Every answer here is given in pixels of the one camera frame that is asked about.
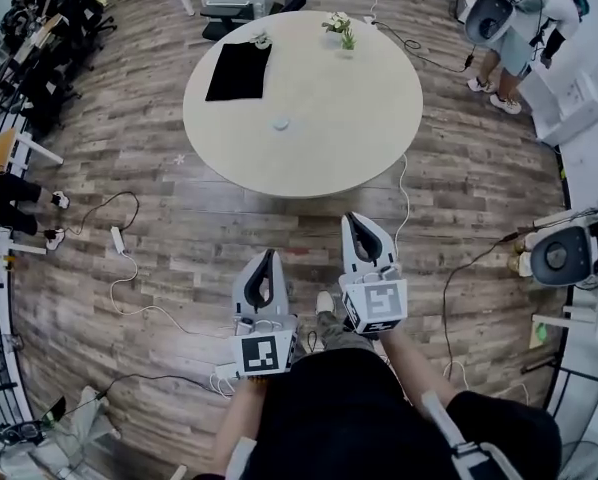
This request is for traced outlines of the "standing fan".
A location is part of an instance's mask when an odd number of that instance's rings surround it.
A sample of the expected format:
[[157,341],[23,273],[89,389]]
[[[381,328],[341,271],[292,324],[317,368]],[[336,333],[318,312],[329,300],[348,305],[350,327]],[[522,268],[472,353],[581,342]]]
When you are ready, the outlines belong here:
[[558,480],[597,480],[598,444],[590,440],[562,445]]

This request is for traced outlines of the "grey shell backpack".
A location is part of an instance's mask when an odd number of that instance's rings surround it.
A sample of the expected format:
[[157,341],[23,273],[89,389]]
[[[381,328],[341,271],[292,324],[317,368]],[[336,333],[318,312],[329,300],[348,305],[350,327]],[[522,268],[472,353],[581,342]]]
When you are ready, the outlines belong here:
[[465,21],[467,39],[475,46],[496,42],[520,14],[537,14],[544,0],[476,0]]
[[592,273],[590,240],[582,226],[560,229],[540,240],[530,254],[535,280],[562,287],[586,280]]

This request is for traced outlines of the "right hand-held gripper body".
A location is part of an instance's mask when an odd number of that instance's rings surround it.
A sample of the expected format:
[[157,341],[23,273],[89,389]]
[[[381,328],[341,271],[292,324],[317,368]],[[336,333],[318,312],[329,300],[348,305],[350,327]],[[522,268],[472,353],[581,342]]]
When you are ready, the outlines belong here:
[[339,278],[345,325],[359,335],[394,329],[408,316],[408,285],[397,264]]

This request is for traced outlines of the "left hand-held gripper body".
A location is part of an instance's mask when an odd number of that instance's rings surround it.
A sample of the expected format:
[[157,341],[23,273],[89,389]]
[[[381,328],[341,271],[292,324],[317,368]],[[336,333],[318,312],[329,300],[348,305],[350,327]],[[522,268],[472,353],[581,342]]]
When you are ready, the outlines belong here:
[[239,377],[265,377],[291,369],[298,342],[295,315],[236,315],[230,348]]

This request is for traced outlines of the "person's left forearm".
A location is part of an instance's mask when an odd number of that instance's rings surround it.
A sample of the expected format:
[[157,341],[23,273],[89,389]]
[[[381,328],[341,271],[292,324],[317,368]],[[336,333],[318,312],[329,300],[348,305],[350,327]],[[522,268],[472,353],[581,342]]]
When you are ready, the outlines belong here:
[[225,475],[240,439],[257,437],[267,387],[266,380],[242,380],[238,384],[216,434],[212,473]]

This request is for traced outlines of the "black cloth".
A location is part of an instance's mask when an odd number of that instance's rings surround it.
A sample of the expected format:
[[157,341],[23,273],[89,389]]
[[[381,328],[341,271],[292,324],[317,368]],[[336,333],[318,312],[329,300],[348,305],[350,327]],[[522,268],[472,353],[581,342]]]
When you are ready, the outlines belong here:
[[261,99],[272,45],[224,44],[220,51],[205,100]]

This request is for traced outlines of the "row of black office chairs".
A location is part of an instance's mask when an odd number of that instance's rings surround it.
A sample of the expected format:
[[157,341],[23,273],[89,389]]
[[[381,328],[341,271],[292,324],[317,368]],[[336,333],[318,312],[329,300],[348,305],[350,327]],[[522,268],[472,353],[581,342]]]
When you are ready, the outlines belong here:
[[117,25],[105,14],[106,0],[12,0],[0,22],[10,61],[4,68],[18,101],[10,107],[33,130],[47,132],[60,124],[78,71],[93,67],[92,55],[103,49],[100,35]]

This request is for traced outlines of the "person's right forearm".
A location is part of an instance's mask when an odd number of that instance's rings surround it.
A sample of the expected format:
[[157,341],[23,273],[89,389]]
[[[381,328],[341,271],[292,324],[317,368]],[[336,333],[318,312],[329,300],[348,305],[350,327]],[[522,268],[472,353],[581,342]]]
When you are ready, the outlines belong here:
[[444,408],[458,394],[404,331],[395,328],[382,332],[379,340],[405,396],[422,415],[428,415],[424,394],[434,392]]

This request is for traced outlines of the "person's black shirt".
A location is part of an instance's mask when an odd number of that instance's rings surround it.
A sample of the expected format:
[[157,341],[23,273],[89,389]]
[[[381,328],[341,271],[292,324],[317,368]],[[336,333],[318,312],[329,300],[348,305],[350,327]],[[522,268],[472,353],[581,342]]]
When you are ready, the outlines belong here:
[[[462,391],[447,412],[462,435],[501,450],[523,480],[556,480],[558,426],[545,411]],[[374,352],[312,354],[271,381],[240,480],[459,480],[448,442],[406,401]]]

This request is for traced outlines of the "white-flowered potted plant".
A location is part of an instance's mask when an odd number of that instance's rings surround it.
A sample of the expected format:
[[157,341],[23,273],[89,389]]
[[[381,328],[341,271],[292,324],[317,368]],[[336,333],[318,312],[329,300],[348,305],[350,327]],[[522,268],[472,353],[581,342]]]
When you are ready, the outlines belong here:
[[333,12],[329,17],[321,24],[321,26],[330,33],[343,34],[349,29],[351,19],[344,12]]

